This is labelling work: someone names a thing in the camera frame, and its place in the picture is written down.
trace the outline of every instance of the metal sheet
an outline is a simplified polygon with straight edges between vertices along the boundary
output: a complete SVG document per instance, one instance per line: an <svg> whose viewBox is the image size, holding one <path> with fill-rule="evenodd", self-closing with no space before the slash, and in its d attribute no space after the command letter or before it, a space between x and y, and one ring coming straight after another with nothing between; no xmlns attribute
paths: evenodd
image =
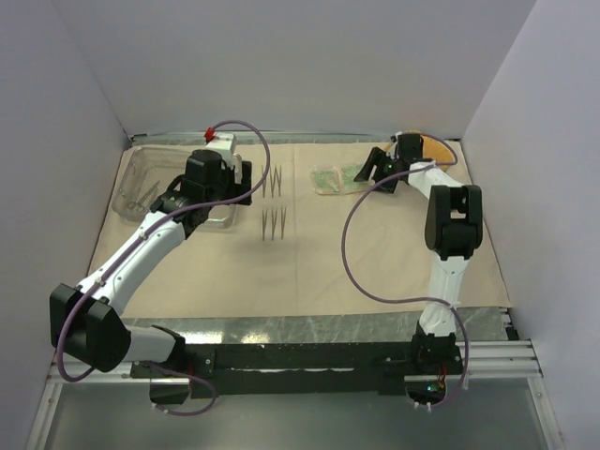
<svg viewBox="0 0 600 450"><path fill-rule="evenodd" d="M504 309L458 310L470 340L507 340ZM387 342L411 340L421 311L348 316L242 317L215 319L125 319L134 326L160 325L194 344Z"/></svg>
<svg viewBox="0 0 600 450"><path fill-rule="evenodd" d="M223 397L195 418L152 411L145 385L68 384L57 419L47 450L546 448L526 380L473 381L433 414L365 393Z"/></svg>

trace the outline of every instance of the table surface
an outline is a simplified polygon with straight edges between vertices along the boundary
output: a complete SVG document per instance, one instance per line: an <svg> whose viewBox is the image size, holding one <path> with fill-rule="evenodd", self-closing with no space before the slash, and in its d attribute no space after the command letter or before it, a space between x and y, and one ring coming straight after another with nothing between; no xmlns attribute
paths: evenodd
<svg viewBox="0 0 600 450"><path fill-rule="evenodd" d="M423 303L382 305L366 299L353 287L340 263L339 234L347 209L356 201L356 196L318 196L309 186L310 161L360 160L372 143L356 142L361 137L355 136L324 136L322 139L282 136L269 135L267 139L274 144L274 158L289 160L285 179L292 185L282 191L291 196L288 201L293 206L288 203L285 241L261 242L261 206L268 206L272 200L258 194L252 207L238 208L240 220L236 220L234 227L225 232L199 230L165 258L135 292L123 317L335 316L423 308ZM280 142L289 143L282 146ZM182 142L172 137L166 140L145 137L143 143L196 146L193 140ZM258 152L247 157L256 162L255 169L260 171L257 162L263 157L259 154L260 146L252 145L254 141L244 136L240 143L241 153ZM453 142L452 145L460 153L459 144ZM459 166L451 169L452 175L468 182L464 160L462 157L459 160ZM389 298L427 294L431 254L423 244L422 222L426 210L423 196L408 188L399 189L395 196L376 194L363 204L352 223L348 250L349 264L366 289ZM135 228L134 223L109 211L92 267L105 262ZM229 274L235 282L216 279L215 273ZM397 282L383 282L389 279ZM509 306L487 233L483 245L473 256L462 288L463 308Z"/></svg>
<svg viewBox="0 0 600 450"><path fill-rule="evenodd" d="M198 408L201 400L187 406ZM433 414L374 393L226 396L199 417L152 411L148 386L67 384L46 450L546 448L526 380L473 380Z"/></svg>
<svg viewBox="0 0 600 450"><path fill-rule="evenodd" d="M265 133L271 144L281 143L372 143L387 136L332 135L310 133ZM238 144L258 143L251 132L236 132ZM137 136L136 145L203 145L202 133ZM462 307L458 310L471 340L507 340L509 320L504 307ZM410 340L420 311L379 314L318 315L293 317L243 317L207 319L125 319L127 324L157 324L182 334L191 343L238 342L375 342ZM458 331L457 338L462 340Z"/></svg>

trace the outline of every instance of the robotic arm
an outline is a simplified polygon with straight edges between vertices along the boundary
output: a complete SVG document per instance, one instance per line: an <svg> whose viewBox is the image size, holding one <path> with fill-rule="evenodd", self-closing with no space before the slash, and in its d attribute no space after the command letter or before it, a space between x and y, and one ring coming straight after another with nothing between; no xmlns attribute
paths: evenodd
<svg viewBox="0 0 600 450"><path fill-rule="evenodd" d="M481 189L464 186L439 167L423 158L423 138L418 133L397 133L396 144L385 152L374 147L367 163L354 181L383 180L394 173L410 172L400 180L418 189L429 200L425 225L425 241L432 252L429 293L450 305L458 304L462 277L469 260L483 238ZM378 189L393 193L398 179L384 183ZM417 334L437 338L454 336L457 328L448 307L430 302L425 307Z"/></svg>
<svg viewBox="0 0 600 450"><path fill-rule="evenodd" d="M101 280L94 298L87 301L69 329L66 352L103 372L122 362L163 363L169 360L175 366L181 365L185 358L182 337L156 326L125 326L119 316L158 263L208 219L210 208L173 217L149 234L146 230L173 211L192 204L232 199L251 189L251 163L233 157L234 148L232 134L215 134L205 149L191 154L185 173L175 178L155 200L138 230L104 265L75 288L61 284L52 292L50 310L54 347L75 303ZM249 197L242 202L250 203ZM140 237L144 241L128 253L130 245ZM119 268L102 280L103 272L117 260L123 260Z"/></svg>

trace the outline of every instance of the orange object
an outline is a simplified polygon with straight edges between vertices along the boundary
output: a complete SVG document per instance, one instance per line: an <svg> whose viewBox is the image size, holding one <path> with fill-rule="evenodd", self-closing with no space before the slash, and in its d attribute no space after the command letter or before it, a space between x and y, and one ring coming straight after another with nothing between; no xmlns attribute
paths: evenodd
<svg viewBox="0 0 600 450"><path fill-rule="evenodd" d="M410 129L407 132L418 133L418 129ZM428 138L427 136L423 137L423 158L431 158L435 159L438 162L452 162L453 157L452 154L448 151L446 147L444 147L441 143ZM448 166L441 166L444 172L448 170Z"/></svg>

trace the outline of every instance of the white wall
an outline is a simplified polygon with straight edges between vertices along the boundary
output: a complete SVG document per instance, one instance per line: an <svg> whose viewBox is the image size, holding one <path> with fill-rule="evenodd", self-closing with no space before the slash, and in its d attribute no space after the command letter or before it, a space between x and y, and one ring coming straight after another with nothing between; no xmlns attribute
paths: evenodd
<svg viewBox="0 0 600 450"><path fill-rule="evenodd" d="M128 133L460 137L534 0L54 0Z"/></svg>
<svg viewBox="0 0 600 450"><path fill-rule="evenodd" d="M0 447L23 448L52 358L48 297L84 275L125 143L45 0L0 4Z"/></svg>
<svg viewBox="0 0 600 450"><path fill-rule="evenodd" d="M569 449L600 448L600 3L538 0L464 148Z"/></svg>

